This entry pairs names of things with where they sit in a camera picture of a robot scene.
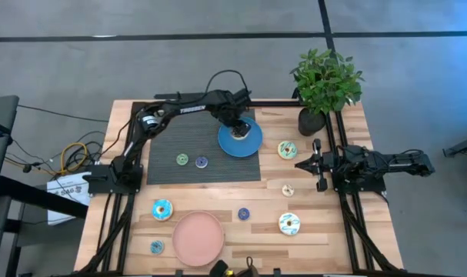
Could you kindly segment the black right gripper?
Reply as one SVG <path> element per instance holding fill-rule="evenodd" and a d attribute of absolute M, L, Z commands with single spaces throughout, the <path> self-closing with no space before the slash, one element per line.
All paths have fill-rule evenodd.
<path fill-rule="evenodd" d="M 295 164 L 297 169 L 317 175 L 319 180 L 316 183 L 318 192 L 324 192 L 329 188 L 329 183 L 324 176 L 328 172 L 332 177 L 332 186 L 335 191 L 342 187 L 342 157 L 333 152 L 322 152 L 321 140 L 316 138 L 313 143 L 314 154 L 304 161 Z"/>

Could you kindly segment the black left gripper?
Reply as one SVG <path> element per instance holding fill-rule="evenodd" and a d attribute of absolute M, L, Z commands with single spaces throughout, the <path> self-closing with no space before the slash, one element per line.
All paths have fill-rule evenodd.
<path fill-rule="evenodd" d="M 219 105 L 219 121 L 227 127 L 233 127 L 232 133 L 239 134 L 239 126 L 242 125 L 241 115 L 249 110 L 251 101 L 246 102 L 226 102 Z M 251 126 L 248 123 L 243 125 L 243 135 L 249 134 Z"/>

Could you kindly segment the large dark chocolate donut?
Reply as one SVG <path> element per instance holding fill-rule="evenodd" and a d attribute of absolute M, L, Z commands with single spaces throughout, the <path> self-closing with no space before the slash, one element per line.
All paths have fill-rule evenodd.
<path fill-rule="evenodd" d="M 230 129 L 230 134 L 231 134 L 231 137 L 233 137 L 233 139 L 235 139 L 235 140 L 243 140 L 248 136 L 248 135 L 243 135 L 243 125 L 239 126 L 239 134 L 238 135 L 234 135 L 232 133 L 232 129 L 233 129 L 233 127 Z"/>

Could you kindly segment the large mint swirl donut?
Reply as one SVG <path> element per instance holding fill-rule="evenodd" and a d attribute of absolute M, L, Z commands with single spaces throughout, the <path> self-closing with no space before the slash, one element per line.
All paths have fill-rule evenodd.
<path fill-rule="evenodd" d="M 291 160 L 298 154 L 298 148 L 294 142 L 283 141 L 278 144 L 278 154 L 282 159 Z"/>

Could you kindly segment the large blue frosted donut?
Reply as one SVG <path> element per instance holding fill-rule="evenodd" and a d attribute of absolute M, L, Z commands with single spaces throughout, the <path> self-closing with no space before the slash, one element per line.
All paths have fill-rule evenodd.
<path fill-rule="evenodd" d="M 158 221 L 167 221 L 173 214 L 173 205 L 167 199 L 158 199 L 152 207 L 152 216 Z"/>

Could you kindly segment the blue plate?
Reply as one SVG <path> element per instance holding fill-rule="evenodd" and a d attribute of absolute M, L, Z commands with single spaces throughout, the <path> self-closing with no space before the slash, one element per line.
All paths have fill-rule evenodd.
<path fill-rule="evenodd" d="M 242 117 L 242 120 L 251 126 L 251 129 L 246 137 L 236 139 L 230 128 L 221 125 L 218 130 L 218 144 L 221 149 L 228 155 L 244 158 L 255 154 L 262 146 L 263 134 L 262 129 L 257 122 L 249 117 Z"/>

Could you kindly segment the dark grey woven placemat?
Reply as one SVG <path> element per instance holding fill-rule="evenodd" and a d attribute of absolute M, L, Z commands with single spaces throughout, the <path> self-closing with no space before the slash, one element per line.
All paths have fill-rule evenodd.
<path fill-rule="evenodd" d="M 244 117 L 255 120 L 253 111 Z M 218 144 L 218 130 L 222 123 L 208 112 L 197 112 L 174 118 L 168 127 L 151 140 L 148 177 L 149 185 L 192 184 L 203 182 L 249 182 L 260 176 L 259 154 L 237 158 L 226 154 Z M 188 163 L 180 166 L 176 157 L 188 156 Z M 208 159 L 199 169 L 195 160 Z"/>

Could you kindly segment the large white blue-swirl donut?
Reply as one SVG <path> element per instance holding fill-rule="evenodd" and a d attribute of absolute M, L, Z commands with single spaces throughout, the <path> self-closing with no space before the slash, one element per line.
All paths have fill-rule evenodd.
<path fill-rule="evenodd" d="M 300 219 L 291 212 L 286 212 L 279 217 L 279 230 L 284 235 L 297 235 L 301 227 Z"/>

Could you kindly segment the green potted plant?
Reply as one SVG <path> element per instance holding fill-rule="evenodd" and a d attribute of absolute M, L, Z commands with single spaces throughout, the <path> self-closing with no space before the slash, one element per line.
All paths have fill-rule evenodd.
<path fill-rule="evenodd" d="M 360 101 L 364 78 L 352 56 L 331 49 L 310 49 L 300 59 L 290 74 L 296 82 L 297 98 L 304 105 L 298 118 L 299 132 L 311 136 L 325 127 L 330 112 L 340 112 Z"/>

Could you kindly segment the pink plate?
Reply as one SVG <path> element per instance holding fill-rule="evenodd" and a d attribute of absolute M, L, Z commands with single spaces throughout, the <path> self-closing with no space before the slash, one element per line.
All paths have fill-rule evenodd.
<path fill-rule="evenodd" d="M 208 212 L 196 211 L 182 217 L 172 233 L 177 259 L 191 267 L 213 262 L 222 252 L 225 235 L 220 221 Z"/>

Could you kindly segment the black device with yellow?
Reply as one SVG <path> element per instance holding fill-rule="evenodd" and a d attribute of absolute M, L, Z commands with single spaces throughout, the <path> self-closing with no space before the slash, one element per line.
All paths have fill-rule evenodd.
<path fill-rule="evenodd" d="M 219 259 L 209 271 L 209 277 L 226 277 L 228 271 L 228 265 L 221 259 Z"/>

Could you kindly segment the dark grey desk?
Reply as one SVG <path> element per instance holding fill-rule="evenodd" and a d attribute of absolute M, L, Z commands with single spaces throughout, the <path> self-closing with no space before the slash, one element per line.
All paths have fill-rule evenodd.
<path fill-rule="evenodd" d="M 12 128 L 15 122 L 19 97 L 0 97 L 0 246 L 3 234 L 18 233 L 22 226 L 19 220 L 8 218 L 11 201 L 15 200 L 40 208 L 61 212 L 83 219 L 87 215 L 86 205 L 37 189 L 25 183 L 1 175 L 2 165 L 8 146 L 12 143 Z"/>

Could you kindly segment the black aluminium frame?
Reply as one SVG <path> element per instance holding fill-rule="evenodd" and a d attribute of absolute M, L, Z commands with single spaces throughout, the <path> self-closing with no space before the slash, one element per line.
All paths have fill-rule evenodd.
<path fill-rule="evenodd" d="M 120 215 L 126 198 L 110 199 L 97 195 L 90 201 L 82 238 L 75 262 L 79 277 L 117 277 L 132 275 L 204 275 L 209 265 L 191 267 L 180 262 L 173 250 L 172 233 L 178 221 L 194 211 L 205 211 L 221 223 L 225 241 L 220 259 L 235 271 L 252 258 L 264 275 L 361 275 L 403 277 L 405 274 L 395 237 L 389 207 L 378 195 L 361 194 L 359 203 L 366 229 L 380 252 L 392 264 L 384 270 L 365 264 L 364 245 L 355 232 L 347 232 L 340 199 L 333 190 L 318 192 L 315 178 L 295 167 L 292 160 L 281 159 L 277 145 L 292 140 L 299 148 L 299 159 L 309 157 L 312 139 L 299 134 L 297 118 L 301 105 L 294 99 L 256 99 L 252 111 L 263 131 L 259 153 L 261 178 L 256 182 L 193 183 L 191 185 L 144 184 L 134 197 L 130 226 L 117 236 L 109 251 L 109 263 L 87 270 L 108 233 L 112 215 Z M 282 194 L 290 185 L 292 197 Z M 152 216 L 156 200 L 167 199 L 173 214 L 167 221 Z M 238 210 L 247 208 L 250 218 L 241 221 Z M 279 230 L 279 217 L 291 212 L 301 227 L 297 235 L 284 235 Z M 165 244 L 160 255 L 150 251 L 155 240 Z"/>

